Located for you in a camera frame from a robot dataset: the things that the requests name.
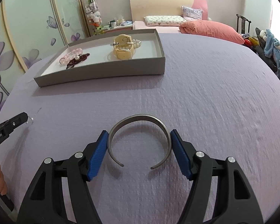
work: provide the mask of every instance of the flower stem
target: flower stem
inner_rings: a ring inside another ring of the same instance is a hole
[[[3,90],[3,92],[5,92],[5,94],[6,94],[7,96],[9,96],[9,92],[6,90],[6,88],[2,85],[1,82],[0,82],[0,87],[1,87],[1,89]]]

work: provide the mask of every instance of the pile of clothes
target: pile of clothes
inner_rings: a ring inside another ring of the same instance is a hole
[[[256,28],[255,31],[257,39],[243,35],[243,38],[245,36],[245,46],[256,52],[280,80],[280,41],[269,29],[264,31]]]

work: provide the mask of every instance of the pink bed sheet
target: pink bed sheet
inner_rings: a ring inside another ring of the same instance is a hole
[[[146,26],[144,21],[135,21],[133,29],[156,29],[158,33],[178,34],[181,33],[179,27],[174,26]]]

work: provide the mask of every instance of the floral pillow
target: floral pillow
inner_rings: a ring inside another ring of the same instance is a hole
[[[186,22],[181,16],[146,16],[147,26],[179,26]]]
[[[193,8],[185,7],[185,6],[182,6],[181,8],[182,8],[182,16],[183,17],[196,18],[196,19],[201,19],[202,20],[203,10],[193,9]]]

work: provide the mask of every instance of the black robotic tool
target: black robotic tool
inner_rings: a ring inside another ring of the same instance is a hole
[[[5,141],[15,128],[27,122],[28,115],[23,112],[0,124],[0,144]],[[6,195],[0,195],[0,222],[12,223],[16,220],[14,204]]]
[[[263,224],[254,192],[233,157],[210,158],[183,141],[177,130],[170,133],[181,172],[193,185],[178,224]],[[102,223],[86,182],[97,175],[107,150],[108,132],[67,160],[47,158],[41,164],[23,199],[17,224],[66,224],[61,177],[68,178],[69,193],[77,224]],[[218,176],[213,218],[203,222],[212,176]]]

